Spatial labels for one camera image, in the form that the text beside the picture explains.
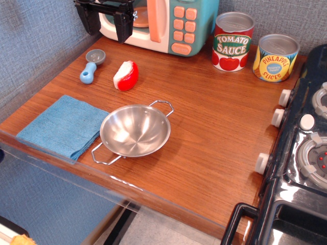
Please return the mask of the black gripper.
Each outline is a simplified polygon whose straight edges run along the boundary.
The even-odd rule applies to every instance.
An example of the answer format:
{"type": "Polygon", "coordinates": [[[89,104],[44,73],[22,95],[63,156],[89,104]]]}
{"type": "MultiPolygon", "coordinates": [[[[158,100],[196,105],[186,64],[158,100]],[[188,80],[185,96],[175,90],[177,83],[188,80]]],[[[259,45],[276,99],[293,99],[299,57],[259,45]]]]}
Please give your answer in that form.
{"type": "Polygon", "coordinates": [[[99,14],[114,16],[119,43],[124,43],[133,32],[133,22],[138,18],[134,1],[74,1],[77,13],[86,32],[93,36],[101,28],[99,14]]]}

